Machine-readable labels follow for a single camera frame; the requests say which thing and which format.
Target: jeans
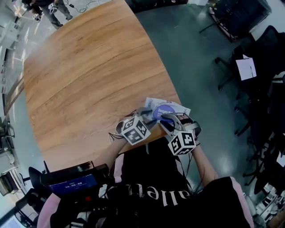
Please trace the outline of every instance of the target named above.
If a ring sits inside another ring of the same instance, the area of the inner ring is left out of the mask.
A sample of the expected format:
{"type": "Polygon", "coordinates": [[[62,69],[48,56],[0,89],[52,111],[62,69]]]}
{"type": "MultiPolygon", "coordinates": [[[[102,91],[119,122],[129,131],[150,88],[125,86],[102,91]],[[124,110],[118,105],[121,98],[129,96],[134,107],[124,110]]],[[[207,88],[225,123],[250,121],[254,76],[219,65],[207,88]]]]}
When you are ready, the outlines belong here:
{"type": "MultiPolygon", "coordinates": [[[[64,14],[64,16],[66,16],[67,20],[72,19],[72,16],[70,15],[70,12],[68,10],[68,8],[64,5],[63,0],[58,0],[58,10],[64,14]]],[[[41,6],[41,9],[43,11],[43,13],[45,14],[45,16],[48,18],[48,20],[52,23],[52,25],[56,28],[59,29],[62,24],[58,21],[58,19],[55,17],[54,14],[49,14],[49,6],[41,6]]]]}

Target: concrete floor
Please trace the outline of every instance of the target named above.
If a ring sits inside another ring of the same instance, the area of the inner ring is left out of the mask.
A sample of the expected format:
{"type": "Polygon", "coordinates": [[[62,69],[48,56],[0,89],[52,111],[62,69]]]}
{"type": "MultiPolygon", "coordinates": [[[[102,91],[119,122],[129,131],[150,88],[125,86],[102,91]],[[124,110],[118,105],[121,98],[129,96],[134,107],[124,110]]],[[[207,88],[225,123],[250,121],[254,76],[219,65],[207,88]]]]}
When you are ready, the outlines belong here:
{"type": "MultiPolygon", "coordinates": [[[[182,105],[191,108],[190,116],[202,126],[199,140],[219,176],[235,177],[244,191],[251,193],[251,188],[244,188],[248,179],[242,177],[244,172],[254,169],[254,163],[246,162],[246,158],[253,153],[253,149],[246,144],[249,131],[239,138],[234,135],[234,131],[246,123],[240,113],[234,112],[237,87],[235,83],[231,83],[223,91],[218,91],[219,82],[228,76],[229,72],[224,66],[215,65],[213,61],[217,56],[229,59],[239,43],[231,44],[216,27],[199,34],[199,30],[212,23],[212,20],[205,8],[196,5],[164,7],[141,12],[136,16],[157,49],[182,105]]],[[[21,42],[17,44],[15,54],[9,54],[9,63],[14,61],[10,71],[17,69],[17,74],[22,72],[22,61],[32,49],[54,32],[47,20],[43,20],[38,28],[29,18],[24,18],[23,22],[21,42]]],[[[20,161],[20,171],[27,176],[29,166],[42,170],[42,157],[29,124],[24,93],[15,102],[9,115],[15,128],[14,143],[20,161]]],[[[188,156],[181,156],[181,160],[186,171],[188,156]]],[[[187,178],[193,188],[198,186],[200,179],[194,160],[187,178]]]]}

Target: blue screen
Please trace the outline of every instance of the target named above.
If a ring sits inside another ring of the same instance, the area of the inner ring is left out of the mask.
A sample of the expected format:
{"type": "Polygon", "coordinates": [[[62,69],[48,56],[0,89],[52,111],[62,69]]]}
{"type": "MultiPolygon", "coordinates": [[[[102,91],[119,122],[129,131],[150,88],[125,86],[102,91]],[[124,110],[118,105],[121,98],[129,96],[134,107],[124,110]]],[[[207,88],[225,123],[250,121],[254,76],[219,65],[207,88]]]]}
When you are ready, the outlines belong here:
{"type": "Polygon", "coordinates": [[[90,188],[97,185],[97,182],[92,174],[76,178],[73,180],[68,180],[62,183],[50,185],[54,193],[59,195],[65,195],[72,193],[74,191],[79,191],[82,189],[90,188]]]}

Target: wood grain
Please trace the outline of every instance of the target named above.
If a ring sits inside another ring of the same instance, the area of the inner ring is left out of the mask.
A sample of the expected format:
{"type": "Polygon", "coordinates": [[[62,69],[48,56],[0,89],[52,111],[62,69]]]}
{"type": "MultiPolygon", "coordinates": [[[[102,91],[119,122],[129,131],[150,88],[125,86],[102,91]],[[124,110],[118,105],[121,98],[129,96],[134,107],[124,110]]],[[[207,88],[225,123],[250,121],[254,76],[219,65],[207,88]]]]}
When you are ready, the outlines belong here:
{"type": "MultiPolygon", "coordinates": [[[[24,63],[29,118],[50,170],[96,158],[119,119],[146,97],[179,103],[149,37],[124,0],[52,34],[24,63]]],[[[155,128],[148,141],[163,135],[155,128]]]]}

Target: white paper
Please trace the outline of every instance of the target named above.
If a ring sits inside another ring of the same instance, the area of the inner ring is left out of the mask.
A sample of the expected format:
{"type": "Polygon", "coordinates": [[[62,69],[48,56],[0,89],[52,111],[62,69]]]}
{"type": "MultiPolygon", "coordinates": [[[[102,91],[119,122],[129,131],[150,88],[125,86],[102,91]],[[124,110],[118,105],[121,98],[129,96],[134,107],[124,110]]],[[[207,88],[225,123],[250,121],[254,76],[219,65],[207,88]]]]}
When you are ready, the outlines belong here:
{"type": "Polygon", "coordinates": [[[162,114],[180,112],[189,115],[191,111],[191,109],[185,108],[175,102],[156,98],[146,98],[146,103],[144,106],[153,110],[151,114],[146,116],[146,118],[149,120],[157,119],[157,122],[160,122],[160,116],[162,114]]]}
{"type": "Polygon", "coordinates": [[[253,58],[248,58],[245,55],[243,55],[243,58],[244,59],[236,60],[236,64],[239,69],[240,78],[242,81],[257,76],[253,58]]]}
{"type": "Polygon", "coordinates": [[[276,160],[282,167],[285,166],[285,155],[281,157],[281,153],[279,152],[278,158],[276,160]]]}

